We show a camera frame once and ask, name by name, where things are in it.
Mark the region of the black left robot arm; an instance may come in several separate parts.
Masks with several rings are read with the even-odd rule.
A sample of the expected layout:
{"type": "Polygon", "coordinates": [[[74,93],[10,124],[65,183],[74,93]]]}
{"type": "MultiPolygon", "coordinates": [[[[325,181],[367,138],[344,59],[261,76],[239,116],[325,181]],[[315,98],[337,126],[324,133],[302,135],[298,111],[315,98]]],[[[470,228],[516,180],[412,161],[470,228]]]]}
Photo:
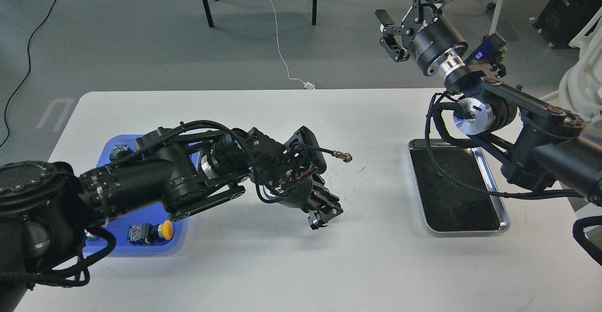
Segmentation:
{"type": "Polygon", "coordinates": [[[325,187],[324,154],[352,160],[320,147],[305,126],[280,143],[256,128],[197,120],[159,127],[81,175],[67,162],[2,165],[1,310],[12,312],[37,284],[88,284],[89,267],[118,243],[106,222],[155,203],[177,222],[238,198],[247,179],[262,202],[301,209],[312,229],[327,226],[343,209],[325,187]]]}

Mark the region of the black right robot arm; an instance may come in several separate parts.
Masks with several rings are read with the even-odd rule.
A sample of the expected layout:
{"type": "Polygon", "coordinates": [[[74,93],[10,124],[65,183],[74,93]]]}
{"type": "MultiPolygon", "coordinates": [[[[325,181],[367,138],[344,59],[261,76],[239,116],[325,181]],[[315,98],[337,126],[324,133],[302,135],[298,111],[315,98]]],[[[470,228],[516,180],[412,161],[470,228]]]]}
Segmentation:
{"type": "Polygon", "coordinates": [[[467,42],[445,18],[453,0],[412,0],[397,25],[384,9],[380,44],[396,62],[412,58],[425,76],[439,74],[445,91],[428,104],[424,138],[431,151],[434,126],[448,144],[481,147],[501,162],[501,172],[523,193],[487,192],[524,200],[583,198],[601,205],[601,145],[584,136],[579,115],[511,87],[503,55],[505,40],[483,38],[468,56],[467,42]]]}

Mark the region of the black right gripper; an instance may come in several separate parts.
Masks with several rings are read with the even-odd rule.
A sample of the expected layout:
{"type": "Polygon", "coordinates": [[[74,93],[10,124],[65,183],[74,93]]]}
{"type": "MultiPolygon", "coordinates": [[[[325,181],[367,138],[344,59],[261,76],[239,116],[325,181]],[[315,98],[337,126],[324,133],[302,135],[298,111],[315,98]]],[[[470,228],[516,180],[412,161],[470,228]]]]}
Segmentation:
{"type": "Polygon", "coordinates": [[[462,56],[467,51],[466,40],[443,16],[442,8],[450,1],[453,0],[412,0],[400,25],[394,23],[386,10],[375,11],[381,24],[379,43],[394,62],[412,57],[425,76],[432,76],[431,65],[445,52],[453,49],[462,56]]]}

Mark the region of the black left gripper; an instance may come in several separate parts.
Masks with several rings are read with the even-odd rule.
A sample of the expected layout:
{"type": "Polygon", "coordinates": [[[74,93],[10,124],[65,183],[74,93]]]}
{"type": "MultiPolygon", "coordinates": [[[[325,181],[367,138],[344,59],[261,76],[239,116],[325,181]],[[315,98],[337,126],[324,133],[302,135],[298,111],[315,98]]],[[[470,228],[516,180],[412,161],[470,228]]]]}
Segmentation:
{"type": "Polygon", "coordinates": [[[329,220],[344,212],[340,198],[331,194],[320,175],[313,175],[313,181],[303,181],[297,190],[293,190],[292,194],[287,194],[284,198],[273,195],[267,187],[263,187],[263,194],[266,199],[277,200],[277,203],[286,207],[307,211],[309,217],[322,220],[323,228],[329,220]]]}

